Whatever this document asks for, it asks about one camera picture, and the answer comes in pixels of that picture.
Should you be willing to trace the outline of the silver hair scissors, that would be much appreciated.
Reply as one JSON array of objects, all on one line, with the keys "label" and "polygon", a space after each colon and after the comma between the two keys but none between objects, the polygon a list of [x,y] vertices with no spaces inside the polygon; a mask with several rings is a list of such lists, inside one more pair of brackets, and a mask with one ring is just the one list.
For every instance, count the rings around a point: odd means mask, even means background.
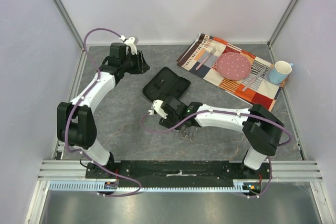
[{"label": "silver hair scissors", "polygon": [[180,134],[181,138],[187,138],[189,139],[191,142],[193,141],[193,133],[189,131],[189,129],[187,127],[181,129],[181,134]]}]

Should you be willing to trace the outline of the black zipper tool case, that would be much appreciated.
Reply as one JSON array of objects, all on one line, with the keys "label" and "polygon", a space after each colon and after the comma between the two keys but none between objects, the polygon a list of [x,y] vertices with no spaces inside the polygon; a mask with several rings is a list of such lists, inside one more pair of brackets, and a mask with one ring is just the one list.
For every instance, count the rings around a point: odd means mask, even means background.
[{"label": "black zipper tool case", "polygon": [[168,67],[163,67],[142,90],[143,95],[153,102],[167,97],[179,99],[189,88],[191,82],[178,76]]}]

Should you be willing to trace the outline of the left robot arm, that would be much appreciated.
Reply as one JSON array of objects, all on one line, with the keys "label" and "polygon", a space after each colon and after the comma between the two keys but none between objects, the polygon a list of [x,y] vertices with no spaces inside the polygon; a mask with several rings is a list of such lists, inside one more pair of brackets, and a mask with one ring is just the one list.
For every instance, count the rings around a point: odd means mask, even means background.
[{"label": "left robot arm", "polygon": [[70,102],[61,102],[57,107],[57,138],[98,163],[97,173],[103,178],[114,175],[115,165],[112,154],[97,140],[94,111],[126,73],[143,74],[149,69],[135,43],[129,39],[114,42],[88,86]]}]

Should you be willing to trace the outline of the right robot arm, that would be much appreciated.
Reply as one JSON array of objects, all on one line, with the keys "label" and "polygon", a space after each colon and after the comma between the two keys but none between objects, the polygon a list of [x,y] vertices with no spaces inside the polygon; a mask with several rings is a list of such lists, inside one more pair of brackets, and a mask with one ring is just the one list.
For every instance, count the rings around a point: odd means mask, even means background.
[{"label": "right robot arm", "polygon": [[248,179],[259,173],[267,157],[274,156],[279,146],[284,124],[260,104],[247,109],[226,109],[192,102],[184,104],[174,97],[155,100],[154,111],[161,117],[160,125],[179,130],[182,127],[218,127],[243,133],[250,144],[241,174]]}]

